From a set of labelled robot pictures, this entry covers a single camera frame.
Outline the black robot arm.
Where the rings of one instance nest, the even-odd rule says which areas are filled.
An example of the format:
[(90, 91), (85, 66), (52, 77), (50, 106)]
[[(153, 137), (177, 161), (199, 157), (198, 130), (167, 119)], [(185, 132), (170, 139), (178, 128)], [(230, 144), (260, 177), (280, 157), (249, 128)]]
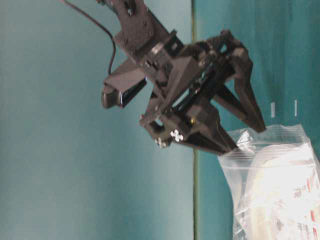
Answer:
[(191, 44), (167, 31), (142, 0), (105, 0), (121, 30), (114, 42), (126, 60), (104, 79), (105, 108), (124, 108), (153, 84), (139, 124), (152, 140), (223, 155), (237, 144), (221, 125), (216, 101), (250, 128), (266, 130), (252, 86), (253, 62), (230, 30)]

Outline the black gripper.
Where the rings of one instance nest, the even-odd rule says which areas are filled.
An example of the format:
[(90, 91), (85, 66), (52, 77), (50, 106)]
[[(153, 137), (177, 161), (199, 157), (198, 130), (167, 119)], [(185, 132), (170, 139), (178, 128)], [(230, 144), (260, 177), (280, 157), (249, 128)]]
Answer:
[(266, 130), (251, 85), (253, 62), (230, 31), (185, 46), (176, 56), (159, 51), (145, 65), (156, 73), (148, 75), (155, 84), (140, 124), (160, 147), (175, 142), (210, 153), (237, 149), (212, 101), (256, 132)]

